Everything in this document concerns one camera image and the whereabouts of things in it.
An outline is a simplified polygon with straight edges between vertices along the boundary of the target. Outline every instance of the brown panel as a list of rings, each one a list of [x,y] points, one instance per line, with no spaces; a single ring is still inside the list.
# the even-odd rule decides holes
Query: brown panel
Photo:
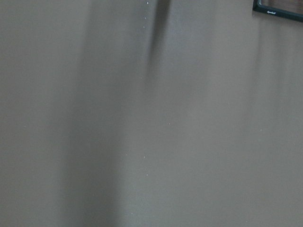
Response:
[[[263,6],[283,9],[293,13],[303,14],[302,0],[260,0]]]

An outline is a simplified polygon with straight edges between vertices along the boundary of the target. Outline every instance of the gray tabletop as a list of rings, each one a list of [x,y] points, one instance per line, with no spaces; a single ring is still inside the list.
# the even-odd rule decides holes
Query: gray tabletop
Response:
[[[301,227],[303,24],[252,0],[0,2],[0,226]]]

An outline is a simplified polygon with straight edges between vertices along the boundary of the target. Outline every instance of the gray surface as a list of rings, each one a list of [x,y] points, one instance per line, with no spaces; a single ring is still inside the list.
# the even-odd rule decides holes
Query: gray surface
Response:
[[[251,7],[0,1],[0,226],[301,227],[303,24]]]

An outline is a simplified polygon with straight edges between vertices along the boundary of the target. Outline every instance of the brand logo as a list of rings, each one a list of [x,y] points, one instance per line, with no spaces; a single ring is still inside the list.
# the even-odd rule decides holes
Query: brand logo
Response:
[[[267,11],[267,13],[270,13],[270,14],[276,14],[276,12],[271,12],[271,11]]]

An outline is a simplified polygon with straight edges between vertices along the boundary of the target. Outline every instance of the black frame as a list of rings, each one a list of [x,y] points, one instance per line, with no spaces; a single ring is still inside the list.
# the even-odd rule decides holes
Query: black frame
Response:
[[[276,17],[284,17],[287,19],[303,22],[303,14],[297,14],[297,13],[289,12],[289,11],[282,10],[282,9],[277,9],[277,8],[268,7],[268,6],[262,6],[261,4],[259,4],[259,0],[254,0],[252,10],[256,11],[256,12],[270,14],[270,15],[276,16]]]

